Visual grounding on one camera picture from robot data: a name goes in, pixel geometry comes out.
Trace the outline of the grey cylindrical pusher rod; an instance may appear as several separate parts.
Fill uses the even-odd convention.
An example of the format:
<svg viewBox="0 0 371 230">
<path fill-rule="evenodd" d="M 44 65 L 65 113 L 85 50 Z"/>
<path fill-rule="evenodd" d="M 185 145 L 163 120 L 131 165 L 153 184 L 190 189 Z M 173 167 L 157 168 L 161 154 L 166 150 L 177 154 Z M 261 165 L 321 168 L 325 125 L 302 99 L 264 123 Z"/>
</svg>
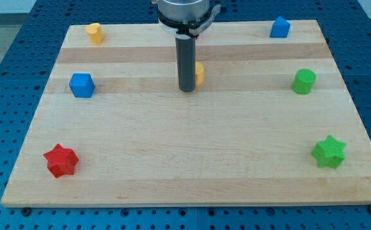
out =
<svg viewBox="0 0 371 230">
<path fill-rule="evenodd" d="M 196 87 L 196 53 L 195 39 L 176 38 L 178 86 L 183 92 L 189 93 Z"/>
</svg>

